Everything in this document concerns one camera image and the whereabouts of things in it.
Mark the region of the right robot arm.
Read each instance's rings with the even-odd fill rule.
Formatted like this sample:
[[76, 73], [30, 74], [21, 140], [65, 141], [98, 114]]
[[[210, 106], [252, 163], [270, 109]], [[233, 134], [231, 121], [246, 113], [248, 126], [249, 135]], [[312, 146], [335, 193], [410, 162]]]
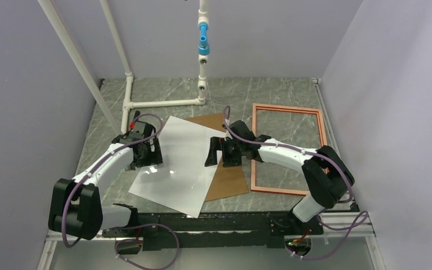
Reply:
[[212, 137], [205, 166], [217, 165], [222, 154], [224, 167], [237, 167], [242, 158], [272, 163], [303, 174], [309, 193], [289, 211], [287, 225], [302, 233], [316, 215], [333, 208], [354, 185], [354, 178], [336, 151], [327, 145], [301, 148], [270, 136], [255, 136], [243, 121], [225, 127], [225, 137]]

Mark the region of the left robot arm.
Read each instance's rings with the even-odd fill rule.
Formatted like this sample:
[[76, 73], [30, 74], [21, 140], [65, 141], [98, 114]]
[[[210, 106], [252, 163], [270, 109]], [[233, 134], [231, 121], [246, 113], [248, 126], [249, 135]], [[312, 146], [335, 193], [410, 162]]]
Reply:
[[116, 136], [104, 154], [71, 179], [59, 179], [52, 191], [48, 228], [78, 239], [91, 240], [99, 231], [117, 228], [124, 236], [139, 229], [136, 207], [102, 201], [113, 181], [124, 170], [160, 165], [163, 162], [156, 128], [134, 121], [130, 131]]

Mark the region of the orange wooden picture frame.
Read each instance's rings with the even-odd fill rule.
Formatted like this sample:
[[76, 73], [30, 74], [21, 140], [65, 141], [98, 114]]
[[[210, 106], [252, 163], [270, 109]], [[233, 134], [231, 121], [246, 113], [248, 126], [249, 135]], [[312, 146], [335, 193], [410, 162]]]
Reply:
[[[261, 103], [254, 103], [252, 107], [252, 131], [256, 134], [257, 131], [257, 112], [260, 111], [275, 111], [281, 113], [292, 113], [292, 114], [309, 114], [314, 115], [317, 120], [317, 128], [319, 134], [319, 140], [321, 146], [327, 144], [327, 137], [325, 131], [325, 123], [323, 119], [323, 112], [321, 109], [311, 109], [304, 107], [291, 107], [291, 106], [282, 106], [282, 105], [267, 105]], [[292, 195], [292, 196], [306, 196], [309, 194], [308, 191], [303, 190], [291, 190], [286, 188], [273, 188], [273, 187], [261, 187], [257, 186], [257, 170], [256, 170], [256, 162], [254, 160], [251, 161], [251, 170], [250, 170], [250, 191], [253, 192], [262, 192], [268, 194], [280, 194], [280, 195]]]

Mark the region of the white photo sheet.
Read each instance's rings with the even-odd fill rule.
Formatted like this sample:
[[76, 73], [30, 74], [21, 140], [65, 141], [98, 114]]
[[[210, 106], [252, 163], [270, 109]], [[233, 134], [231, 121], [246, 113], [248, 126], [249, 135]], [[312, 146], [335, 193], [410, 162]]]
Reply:
[[159, 142], [163, 163], [141, 168], [129, 193], [197, 218], [217, 166], [205, 166], [212, 137], [224, 133], [169, 117]]

